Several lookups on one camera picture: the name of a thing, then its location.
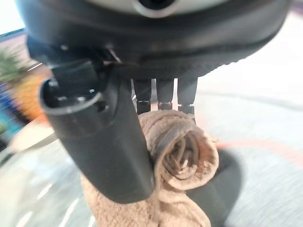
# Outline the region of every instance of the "orange line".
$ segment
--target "orange line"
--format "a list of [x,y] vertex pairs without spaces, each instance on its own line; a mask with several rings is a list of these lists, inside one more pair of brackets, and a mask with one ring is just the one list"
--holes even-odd
[[217,144],[218,149],[230,147],[259,147],[272,150],[288,161],[303,168],[303,151],[293,149],[287,145],[273,140],[235,140]]

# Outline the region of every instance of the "black cylindrical tube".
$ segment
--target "black cylindrical tube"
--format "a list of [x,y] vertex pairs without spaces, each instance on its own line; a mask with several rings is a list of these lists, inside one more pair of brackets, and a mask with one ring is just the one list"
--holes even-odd
[[153,171],[127,81],[111,76],[105,91],[70,106],[57,106],[50,81],[40,101],[58,138],[79,169],[118,203],[148,198]]

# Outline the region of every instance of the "green plant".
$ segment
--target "green plant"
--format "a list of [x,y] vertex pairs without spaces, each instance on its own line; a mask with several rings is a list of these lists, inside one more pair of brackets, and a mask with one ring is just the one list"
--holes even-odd
[[27,66],[19,59],[17,48],[0,49],[0,82],[16,83],[27,72]]
[[7,129],[6,123],[0,122],[0,135],[5,133]]
[[0,83],[11,89],[13,105],[29,120],[47,122],[39,105],[38,92],[46,74],[28,73],[18,48],[0,49]]

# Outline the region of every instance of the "glass surface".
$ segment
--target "glass surface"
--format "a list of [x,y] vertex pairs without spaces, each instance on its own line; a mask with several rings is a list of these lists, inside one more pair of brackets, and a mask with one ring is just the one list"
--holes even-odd
[[0,168],[0,214],[1,227],[95,226],[79,171],[59,141],[18,153]]

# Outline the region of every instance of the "rolled towel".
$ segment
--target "rolled towel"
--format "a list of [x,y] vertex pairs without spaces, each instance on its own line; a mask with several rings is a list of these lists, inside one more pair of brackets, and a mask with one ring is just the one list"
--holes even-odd
[[107,199],[82,177],[84,195],[98,226],[210,227],[207,215],[185,190],[213,178],[219,165],[215,144],[182,112],[148,112],[139,120],[154,160],[155,191],[147,200],[122,205]]

